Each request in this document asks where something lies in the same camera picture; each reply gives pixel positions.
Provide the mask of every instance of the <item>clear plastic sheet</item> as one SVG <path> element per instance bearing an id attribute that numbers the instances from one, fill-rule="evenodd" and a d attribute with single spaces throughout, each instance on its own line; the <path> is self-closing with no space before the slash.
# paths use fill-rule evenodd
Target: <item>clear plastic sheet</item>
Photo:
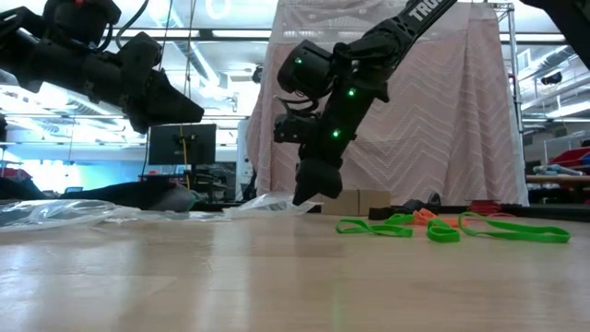
<path id="1" fill-rule="evenodd" d="M 291 203 L 293 195 L 288 193 L 270 193 L 259 196 L 240 206 L 223 210 L 227 219 L 273 218 L 300 216 L 321 203 L 305 202 L 300 206 Z"/>
<path id="2" fill-rule="evenodd" d="M 122 223 L 131 220 L 215 220 L 221 215 L 142 211 L 94 200 L 25 201 L 0 206 L 0 232 L 36 231 L 101 221 Z"/>

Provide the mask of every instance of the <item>black object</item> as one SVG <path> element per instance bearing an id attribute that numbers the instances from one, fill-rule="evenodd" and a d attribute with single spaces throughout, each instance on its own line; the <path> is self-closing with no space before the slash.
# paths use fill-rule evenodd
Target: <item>black object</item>
<path id="1" fill-rule="evenodd" d="M 557 72 L 551 76 L 541 78 L 541 84 L 543 85 L 550 85 L 550 84 L 558 84 L 561 83 L 563 80 L 563 75 L 561 72 Z"/>
<path id="2" fill-rule="evenodd" d="M 415 211 L 420 211 L 426 208 L 434 214 L 440 213 L 441 210 L 441 196 L 437 193 L 432 193 L 428 198 L 428 202 L 424 203 L 418 199 L 410 199 L 403 206 L 396 207 L 378 207 L 369 209 L 369 220 L 385 220 L 389 219 L 394 214 L 412 214 Z"/>
<path id="3" fill-rule="evenodd" d="M 243 189 L 243 200 L 248 202 L 256 198 L 256 178 L 258 177 L 258 173 L 254 171 L 254 175 L 250 178 L 250 182 L 246 187 Z"/>
<path id="4" fill-rule="evenodd" d="M 533 160 L 533 161 L 527 161 L 525 163 L 525 174 L 526 175 L 535 175 L 535 167 L 537 166 L 541 166 L 541 160 Z"/>
<path id="5" fill-rule="evenodd" d="M 0 199 L 43 200 L 47 196 L 27 178 L 21 182 L 0 177 Z"/>
<path id="6" fill-rule="evenodd" d="M 215 163 L 215 124 L 159 125 L 149 133 L 150 165 L 210 165 Z M 186 144 L 184 160 L 183 141 Z"/>
<path id="7" fill-rule="evenodd" d="M 139 133 L 151 125 L 200 122 L 204 110 L 163 70 L 152 69 L 162 47 L 146 33 L 117 54 L 103 51 L 120 16 L 112 0 L 49 0 L 42 17 L 24 6 L 0 13 L 0 69 L 31 92 L 49 82 L 119 106 Z M 107 41 L 95 48 L 107 26 Z"/>
<path id="8" fill-rule="evenodd" d="M 6 118 L 0 114 L 0 142 L 6 142 L 6 136 L 8 132 L 6 128 L 8 127 L 8 123 L 6 122 Z"/>
<path id="9" fill-rule="evenodd" d="M 84 187 L 67 187 L 65 193 L 79 193 L 84 190 Z"/>
<path id="10" fill-rule="evenodd" d="M 590 68 L 590 1 L 589 0 L 521 0 L 543 9 L 572 46 L 586 67 Z"/>
<path id="11" fill-rule="evenodd" d="M 278 72 L 278 84 L 286 92 L 297 92 L 308 99 L 279 99 L 287 113 L 277 117 L 274 139 L 300 144 L 293 204 L 299 205 L 318 193 L 339 196 L 341 156 L 356 138 L 360 122 L 375 99 L 389 102 L 387 80 L 414 42 L 455 2 L 411 0 L 396 17 L 377 24 L 357 41 L 337 43 L 332 53 L 311 41 L 303 41 L 291 52 Z M 586 0 L 524 2 L 548 11 L 588 65 L 590 9 Z M 318 99 L 330 93 L 324 111 L 314 113 Z M 293 107 L 305 102 L 311 105 Z"/>
<path id="12" fill-rule="evenodd" d="M 170 182 L 143 182 L 115 184 L 101 189 L 66 193 L 59 199 L 96 199 L 130 208 L 150 209 L 176 184 Z"/>
<path id="13" fill-rule="evenodd" d="M 252 75 L 252 81 L 254 83 L 260 84 L 262 82 L 262 71 L 263 67 L 261 65 L 257 65 Z"/>

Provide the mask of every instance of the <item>ceiling light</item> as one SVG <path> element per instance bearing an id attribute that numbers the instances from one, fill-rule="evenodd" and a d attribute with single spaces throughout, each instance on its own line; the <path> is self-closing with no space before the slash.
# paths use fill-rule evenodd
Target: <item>ceiling light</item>
<path id="1" fill-rule="evenodd" d="M 213 30 L 218 38 L 270 38 L 271 30 Z"/>
<path id="2" fill-rule="evenodd" d="M 562 116 L 572 115 L 575 113 L 583 112 L 590 109 L 590 101 L 576 103 L 574 105 L 568 105 L 560 107 L 557 111 L 553 111 L 547 114 L 549 118 L 558 118 Z"/>
<path id="3" fill-rule="evenodd" d="M 119 32 L 118 29 L 115 29 L 112 34 L 116 35 Z M 188 39 L 189 36 L 191 38 L 199 37 L 198 30 L 189 30 L 189 29 L 168 29 L 168 33 L 166 33 L 166 29 L 129 29 L 123 32 L 124 38 L 132 38 L 135 37 L 138 33 L 145 32 L 151 38 L 186 38 Z"/>
<path id="4" fill-rule="evenodd" d="M 501 33 L 501 42 L 509 42 L 510 34 Z M 565 37 L 559 33 L 517 33 L 517 42 L 565 42 Z"/>
<path id="5" fill-rule="evenodd" d="M 50 119 L 50 118 L 61 118 L 59 114 L 19 114 L 19 115 L 7 115 L 6 119 Z"/>
<path id="6" fill-rule="evenodd" d="M 223 8 L 221 9 L 220 12 L 216 12 L 213 9 L 213 0 L 205 0 L 205 10 L 210 18 L 222 19 L 230 13 L 232 0 L 221 0 L 221 1 L 223 1 Z"/>

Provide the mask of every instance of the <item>pink fabric backdrop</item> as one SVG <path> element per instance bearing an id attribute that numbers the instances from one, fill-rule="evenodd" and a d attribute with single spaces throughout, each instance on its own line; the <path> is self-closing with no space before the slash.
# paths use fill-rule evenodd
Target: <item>pink fabric backdrop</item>
<path id="1" fill-rule="evenodd" d="M 466 28 L 417 42 L 390 79 L 391 101 L 373 104 L 345 153 L 345 188 L 390 191 L 392 204 L 431 192 L 445 205 L 521 203 L 498 22 L 458 12 Z M 267 52 L 248 131 L 259 194 L 295 188 L 298 146 L 273 142 L 284 112 L 273 96 L 288 97 L 276 77 L 296 44 L 271 42 Z"/>

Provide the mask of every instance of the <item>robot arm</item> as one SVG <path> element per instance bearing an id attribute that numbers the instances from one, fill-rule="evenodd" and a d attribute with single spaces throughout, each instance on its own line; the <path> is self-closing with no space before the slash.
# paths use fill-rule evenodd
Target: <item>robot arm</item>
<path id="1" fill-rule="evenodd" d="M 387 80 L 416 40 L 456 0 L 410 0 L 404 10 L 350 44 L 334 51 L 311 41 L 298 45 L 280 68 L 278 83 L 286 92 L 305 95 L 301 101 L 279 99 L 287 113 L 275 123 L 275 141 L 300 144 L 293 204 L 316 194 L 336 198 L 342 191 L 342 154 L 375 99 L 389 102 Z M 583 61 L 590 58 L 589 0 L 524 0 L 548 11 Z M 318 99 L 331 93 L 322 113 L 313 113 Z"/>
<path id="2" fill-rule="evenodd" d="M 89 47 L 100 42 L 107 25 L 111 37 L 120 16 L 112 0 L 49 0 L 42 17 L 26 7 L 1 13 L 0 69 L 32 92 L 50 82 L 120 106 L 140 133 L 152 125 L 200 122 L 204 110 L 152 69 L 161 61 L 161 46 L 146 33 L 117 54 L 104 52 L 106 44 Z"/>

